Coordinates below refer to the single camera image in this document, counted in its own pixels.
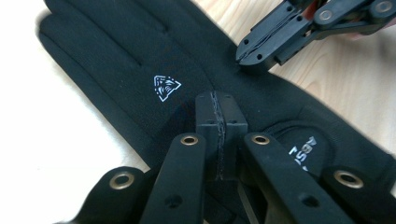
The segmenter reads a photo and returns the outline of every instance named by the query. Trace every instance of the white logo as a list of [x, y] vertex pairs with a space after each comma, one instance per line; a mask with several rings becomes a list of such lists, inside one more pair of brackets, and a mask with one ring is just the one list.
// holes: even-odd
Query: white logo
[[311, 136], [300, 150], [297, 149], [297, 147], [293, 147], [289, 152], [289, 155], [295, 157], [294, 160], [302, 166], [303, 170], [308, 171], [308, 168], [303, 165], [303, 161], [306, 160], [308, 154], [312, 151], [312, 149], [314, 149], [313, 146], [316, 144], [317, 140], [315, 140], [314, 136]]
[[154, 90], [162, 102], [168, 99], [169, 95], [179, 87], [181, 87], [181, 83], [171, 77], [154, 77]]

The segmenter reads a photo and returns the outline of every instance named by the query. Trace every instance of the wooden surface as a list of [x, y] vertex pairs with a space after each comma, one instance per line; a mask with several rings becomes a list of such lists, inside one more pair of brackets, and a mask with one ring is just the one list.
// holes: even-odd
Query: wooden surface
[[[196, 3], [237, 44], [279, 1]], [[43, 13], [44, 3], [30, 0], [7, 1], [0, 13], [0, 205], [7, 223], [70, 219], [106, 171], [148, 169], [41, 47], [35, 29]], [[358, 41], [312, 43], [272, 72], [396, 154], [395, 59], [393, 27]]]

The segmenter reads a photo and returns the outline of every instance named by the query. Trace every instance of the triangle logo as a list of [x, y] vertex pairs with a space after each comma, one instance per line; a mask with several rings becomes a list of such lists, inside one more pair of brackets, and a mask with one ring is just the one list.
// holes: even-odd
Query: triangle logo
[[156, 76], [154, 77], [154, 90], [160, 97], [160, 100], [164, 102], [168, 99], [169, 95], [177, 90], [181, 86], [181, 83], [174, 80], [171, 77]]

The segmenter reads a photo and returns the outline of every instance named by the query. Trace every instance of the black mechanical part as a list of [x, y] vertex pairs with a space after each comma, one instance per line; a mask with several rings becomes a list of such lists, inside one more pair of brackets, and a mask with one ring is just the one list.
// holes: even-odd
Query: black mechanical part
[[353, 223], [275, 138], [249, 133], [244, 160], [268, 202], [265, 223]]
[[268, 70], [316, 39], [345, 33], [370, 35], [396, 17], [396, 0], [332, 0], [315, 12], [312, 21], [302, 14], [301, 6], [308, 5], [282, 2], [241, 41], [236, 61], [246, 69]]
[[173, 140], [140, 223], [203, 223], [205, 148], [196, 133]]
[[196, 132], [207, 141], [206, 179], [235, 180], [237, 143], [248, 132], [235, 99], [225, 92], [206, 91], [195, 99]]
[[321, 183], [356, 223], [396, 223], [396, 199], [366, 175], [334, 166], [323, 170]]
[[141, 216], [150, 189], [142, 171], [119, 167], [107, 172], [93, 187], [78, 215], [69, 223], [134, 223]]

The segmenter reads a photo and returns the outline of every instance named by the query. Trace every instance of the black glove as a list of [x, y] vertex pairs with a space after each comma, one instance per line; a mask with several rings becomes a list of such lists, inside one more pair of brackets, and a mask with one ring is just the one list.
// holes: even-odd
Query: black glove
[[[46, 50], [150, 167], [194, 132], [194, 98], [231, 94], [249, 130], [272, 134], [314, 176], [356, 169], [390, 189], [395, 160], [304, 91], [269, 73], [245, 74], [235, 44], [190, 1], [48, 0]], [[309, 154], [301, 157], [303, 147]]]

